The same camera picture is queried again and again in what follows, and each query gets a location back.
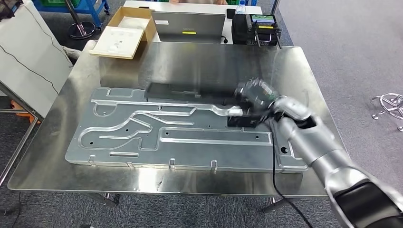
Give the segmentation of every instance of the yellow label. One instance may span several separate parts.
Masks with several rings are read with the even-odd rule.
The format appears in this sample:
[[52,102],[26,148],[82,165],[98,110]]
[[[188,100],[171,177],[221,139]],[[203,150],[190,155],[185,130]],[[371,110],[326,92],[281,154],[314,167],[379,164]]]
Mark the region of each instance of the yellow label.
[[273,26],[259,26],[260,29],[273,29]]

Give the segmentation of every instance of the stamped metal sheet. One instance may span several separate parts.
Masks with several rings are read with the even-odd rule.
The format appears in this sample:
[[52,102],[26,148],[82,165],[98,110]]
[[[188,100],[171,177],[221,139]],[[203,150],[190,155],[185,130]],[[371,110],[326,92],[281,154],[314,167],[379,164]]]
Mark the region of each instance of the stamped metal sheet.
[[[144,90],[96,89],[68,147],[83,165],[272,172],[273,137],[263,124],[228,127],[238,107],[144,98]],[[276,135],[276,171],[307,165]]]

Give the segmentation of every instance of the green crate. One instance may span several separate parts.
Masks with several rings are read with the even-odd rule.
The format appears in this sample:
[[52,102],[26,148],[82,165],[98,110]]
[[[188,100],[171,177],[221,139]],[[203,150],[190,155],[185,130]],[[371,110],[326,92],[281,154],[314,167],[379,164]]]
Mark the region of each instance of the green crate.
[[[74,7],[80,4],[81,0],[71,0]],[[66,6],[64,0],[40,0],[43,6]]]
[[239,0],[227,0],[228,5],[239,5]]

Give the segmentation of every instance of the cardboard box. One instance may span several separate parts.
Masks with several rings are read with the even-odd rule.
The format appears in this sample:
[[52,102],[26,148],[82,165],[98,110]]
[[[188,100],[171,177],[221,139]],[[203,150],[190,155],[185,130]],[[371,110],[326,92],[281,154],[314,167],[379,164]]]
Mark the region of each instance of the cardboard box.
[[112,17],[108,26],[118,27],[120,22],[125,17],[150,19],[144,30],[144,34],[143,34],[143,37],[141,38],[141,41],[152,42],[157,30],[155,28],[155,24],[154,24],[154,20],[151,15],[151,12],[152,12],[151,9],[120,7],[118,9],[118,11],[116,12],[116,14]]
[[152,10],[120,7],[105,27],[91,55],[139,59],[156,33]]

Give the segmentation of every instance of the water bottle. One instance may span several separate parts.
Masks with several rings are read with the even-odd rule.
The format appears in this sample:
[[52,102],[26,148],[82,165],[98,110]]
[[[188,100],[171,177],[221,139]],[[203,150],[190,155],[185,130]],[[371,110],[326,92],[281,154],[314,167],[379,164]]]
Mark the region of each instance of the water bottle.
[[240,0],[240,4],[237,6],[235,14],[245,14],[245,12],[246,12],[245,0]]

